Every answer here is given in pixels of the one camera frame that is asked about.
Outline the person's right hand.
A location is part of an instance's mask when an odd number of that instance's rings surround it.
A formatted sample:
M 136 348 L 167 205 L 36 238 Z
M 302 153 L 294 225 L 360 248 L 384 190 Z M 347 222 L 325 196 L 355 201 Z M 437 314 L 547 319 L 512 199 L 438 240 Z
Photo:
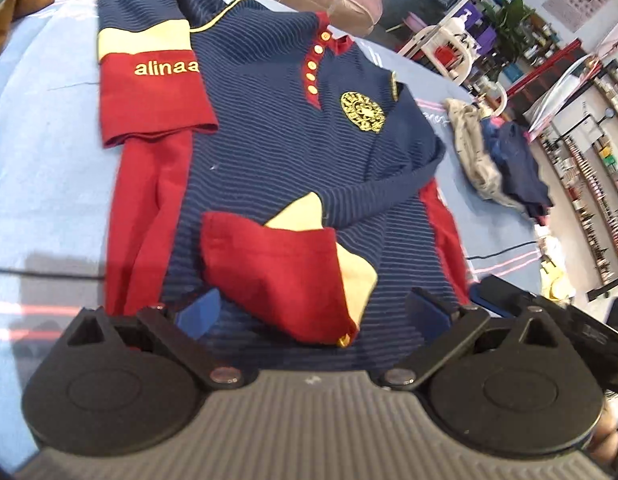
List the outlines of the person's right hand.
M 595 463 L 600 466 L 612 466 L 618 457 L 617 419 L 607 402 L 594 428 L 592 438 L 586 447 Z

